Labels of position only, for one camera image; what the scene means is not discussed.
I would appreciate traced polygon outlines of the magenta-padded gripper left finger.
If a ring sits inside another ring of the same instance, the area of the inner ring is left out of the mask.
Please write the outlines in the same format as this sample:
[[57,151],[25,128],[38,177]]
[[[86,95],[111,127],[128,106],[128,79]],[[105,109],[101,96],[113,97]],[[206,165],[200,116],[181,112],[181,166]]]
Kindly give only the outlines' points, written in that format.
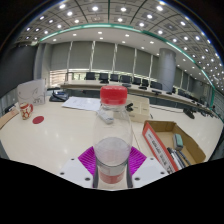
[[84,188],[97,188],[98,171],[93,147],[88,148],[79,157],[69,159],[58,176]]

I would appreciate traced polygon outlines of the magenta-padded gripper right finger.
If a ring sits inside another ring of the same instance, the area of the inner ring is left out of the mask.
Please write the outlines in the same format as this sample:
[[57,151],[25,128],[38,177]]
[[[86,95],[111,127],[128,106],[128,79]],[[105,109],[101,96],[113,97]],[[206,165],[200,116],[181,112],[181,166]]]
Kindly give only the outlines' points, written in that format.
[[155,157],[146,157],[135,147],[131,148],[126,176],[129,188],[143,187],[167,175]]

